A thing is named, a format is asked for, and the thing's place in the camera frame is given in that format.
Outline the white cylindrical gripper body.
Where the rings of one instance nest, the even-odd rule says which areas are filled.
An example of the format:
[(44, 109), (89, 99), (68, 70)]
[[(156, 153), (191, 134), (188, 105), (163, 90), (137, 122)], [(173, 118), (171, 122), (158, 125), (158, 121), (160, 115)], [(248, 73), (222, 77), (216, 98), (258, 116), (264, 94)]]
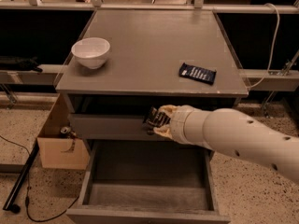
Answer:
[(202, 145), (206, 112), (189, 105), (178, 106), (170, 120), (170, 132), (174, 141), (184, 145)]

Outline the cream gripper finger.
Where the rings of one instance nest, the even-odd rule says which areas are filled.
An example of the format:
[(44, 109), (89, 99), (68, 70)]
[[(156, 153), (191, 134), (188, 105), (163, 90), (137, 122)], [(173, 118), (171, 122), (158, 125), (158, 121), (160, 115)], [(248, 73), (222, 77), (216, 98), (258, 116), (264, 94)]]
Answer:
[(158, 108), (159, 112), (163, 112), (167, 116), (173, 116), (177, 110), (178, 110), (177, 105), (162, 105)]
[(170, 131), (170, 126), (168, 124), (163, 125), (161, 127), (155, 127), (153, 129), (153, 131), (156, 134), (158, 134), (158, 135), (160, 135), (162, 137), (172, 139), (172, 134), (171, 134), (171, 131)]

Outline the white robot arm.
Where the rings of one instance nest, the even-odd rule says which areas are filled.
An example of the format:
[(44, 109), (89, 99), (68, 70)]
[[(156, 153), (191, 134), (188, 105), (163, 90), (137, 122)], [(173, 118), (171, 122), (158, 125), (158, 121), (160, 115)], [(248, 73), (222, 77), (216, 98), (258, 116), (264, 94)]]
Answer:
[(277, 132), (232, 108), (205, 111), (163, 105), (159, 110), (170, 118), (153, 129), (160, 136), (259, 164), (299, 183), (298, 137)]

